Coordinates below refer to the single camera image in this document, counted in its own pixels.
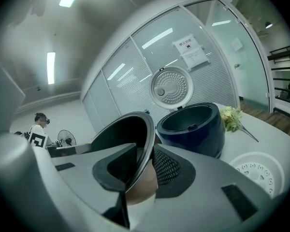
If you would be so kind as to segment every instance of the dark blue inner pot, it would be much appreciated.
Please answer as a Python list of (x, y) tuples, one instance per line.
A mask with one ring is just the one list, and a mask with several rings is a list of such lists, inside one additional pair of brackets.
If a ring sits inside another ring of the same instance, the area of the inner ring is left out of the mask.
[(218, 107), (199, 103), (175, 111), (157, 125), (165, 145), (218, 158), (224, 145), (225, 126)]

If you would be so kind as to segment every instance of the shelf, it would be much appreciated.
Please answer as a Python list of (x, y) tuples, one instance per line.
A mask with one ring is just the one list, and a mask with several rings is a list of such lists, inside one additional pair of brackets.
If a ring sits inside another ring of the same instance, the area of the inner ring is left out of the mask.
[(276, 49), (274, 51), (270, 51), (270, 53), (272, 54), (273, 52), (281, 51), (281, 50), (284, 50), (284, 49), (287, 49), (288, 50), (288, 48), (290, 48), (290, 45), (285, 46), (285, 47), (282, 47), (282, 48), (279, 48), (279, 49)]
[(290, 67), (272, 68), (272, 71), (290, 70)]
[(281, 101), (284, 101), (284, 102), (288, 102), (288, 103), (290, 103), (290, 101), (287, 100), (287, 99), (283, 99), (283, 98), (280, 98), (280, 97), (278, 97), (278, 96), (275, 96), (275, 98), (278, 99), (278, 100), (281, 100)]
[(273, 78), (273, 80), (278, 80), (278, 81), (290, 81), (289, 78)]
[(281, 91), (286, 91), (286, 92), (290, 92), (290, 89), (286, 89), (286, 88), (275, 87), (274, 89), (281, 90)]
[(290, 57), (290, 50), (280, 53), (275, 53), (267, 57), (268, 60), (276, 60), (281, 58), (289, 58)]

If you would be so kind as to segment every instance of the white wall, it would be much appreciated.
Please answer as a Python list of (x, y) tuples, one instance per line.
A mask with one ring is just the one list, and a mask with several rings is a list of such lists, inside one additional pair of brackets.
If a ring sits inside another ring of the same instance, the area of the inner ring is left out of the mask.
[(87, 143), (96, 135), (78, 97), (58, 99), (16, 114), (10, 132), (29, 132), (34, 124), (34, 117), (37, 112), (44, 113), (50, 119), (50, 124), (44, 131), (52, 141), (57, 140), (58, 133), (61, 130), (70, 131), (78, 145)]
[(99, 55), (95, 58), (88, 72), (87, 78), (83, 83), (81, 100), (83, 100), (85, 97), (91, 83), (107, 59), (130, 34), (132, 34), (138, 27), (145, 24), (148, 20), (156, 17), (161, 12), (186, 1), (189, 0), (153, 0), (139, 8), (126, 21), (124, 21), (102, 48)]
[(268, 36), (261, 37), (264, 49), (270, 51), (290, 45), (290, 28), (283, 19), (266, 30)]

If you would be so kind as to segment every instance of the paper notice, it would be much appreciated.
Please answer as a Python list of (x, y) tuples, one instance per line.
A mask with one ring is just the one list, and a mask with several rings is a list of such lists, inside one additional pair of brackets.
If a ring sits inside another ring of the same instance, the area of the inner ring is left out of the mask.
[(208, 61), (208, 58), (204, 54), (201, 46), (198, 44), (192, 34), (176, 42), (173, 42), (173, 44), (176, 46), (179, 54), (186, 62), (189, 70), (199, 64)]
[(242, 43), (240, 42), (240, 40), (238, 38), (233, 40), (231, 45), (235, 51), (238, 51), (239, 49), (241, 49), (243, 47)]
[(184, 54), (191, 51), (192, 49), (200, 47), (200, 45), (197, 43), (192, 34), (178, 41), (173, 42), (173, 44), (176, 46), (177, 50), (179, 51), (179, 54)]
[(193, 67), (208, 61), (208, 58), (204, 54), (201, 47), (191, 50), (190, 52), (182, 54), (188, 69), (191, 70)]

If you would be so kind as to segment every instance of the electric fan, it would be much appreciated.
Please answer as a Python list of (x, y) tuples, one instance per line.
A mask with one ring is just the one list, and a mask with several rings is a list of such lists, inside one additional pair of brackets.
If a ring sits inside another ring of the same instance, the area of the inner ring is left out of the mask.
[(58, 133), (58, 141), (62, 144), (63, 147), (76, 145), (74, 136), (68, 130), (61, 130)]

